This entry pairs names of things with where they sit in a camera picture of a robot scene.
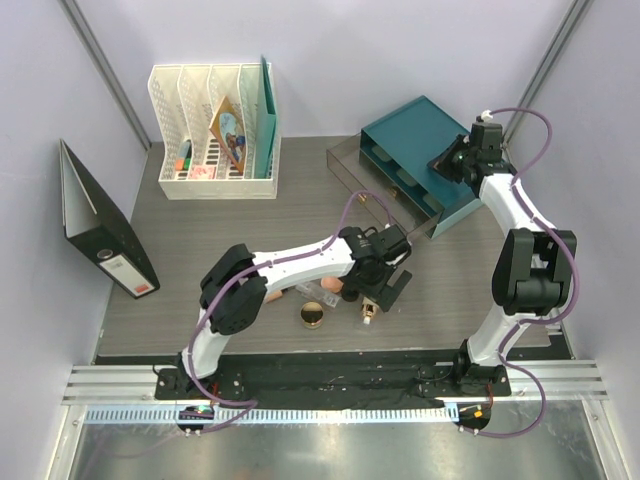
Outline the gold spray bottle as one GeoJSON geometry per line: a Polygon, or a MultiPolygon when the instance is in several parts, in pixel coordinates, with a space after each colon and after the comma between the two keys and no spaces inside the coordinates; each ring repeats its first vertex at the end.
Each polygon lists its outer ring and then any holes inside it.
{"type": "Polygon", "coordinates": [[[362,324],[366,327],[370,326],[377,316],[380,307],[368,297],[364,297],[362,299],[361,305],[361,315],[362,315],[362,324]]]}

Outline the clear plastic bottle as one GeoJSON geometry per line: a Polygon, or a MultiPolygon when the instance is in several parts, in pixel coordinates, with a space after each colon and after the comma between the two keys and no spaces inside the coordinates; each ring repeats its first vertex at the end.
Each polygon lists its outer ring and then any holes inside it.
{"type": "Polygon", "coordinates": [[[329,308],[335,308],[341,300],[337,294],[324,289],[320,284],[314,282],[298,284],[295,286],[295,290],[303,297],[324,304],[329,308]]]}

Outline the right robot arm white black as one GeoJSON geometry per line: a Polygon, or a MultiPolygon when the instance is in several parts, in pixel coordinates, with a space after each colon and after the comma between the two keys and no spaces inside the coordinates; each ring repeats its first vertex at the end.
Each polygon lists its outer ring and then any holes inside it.
{"type": "Polygon", "coordinates": [[[463,341],[449,375],[465,395],[505,379],[507,352],[529,326],[565,305],[573,280],[576,236],[551,226],[531,204],[501,140],[500,124],[478,119],[429,164],[445,179],[466,184],[504,234],[491,280],[493,305],[463,341]]]}

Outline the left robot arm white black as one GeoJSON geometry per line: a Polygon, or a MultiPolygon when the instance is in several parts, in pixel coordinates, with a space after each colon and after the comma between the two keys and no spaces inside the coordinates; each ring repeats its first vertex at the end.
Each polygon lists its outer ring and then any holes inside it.
{"type": "Polygon", "coordinates": [[[348,299],[365,297],[389,311],[412,274],[403,271],[394,284],[389,280],[411,253],[397,225],[381,231],[344,227],[319,242],[276,252],[230,247],[200,282],[200,320],[181,353],[179,388],[190,398],[205,397],[228,338],[250,327],[276,291],[335,277],[348,299]]]}

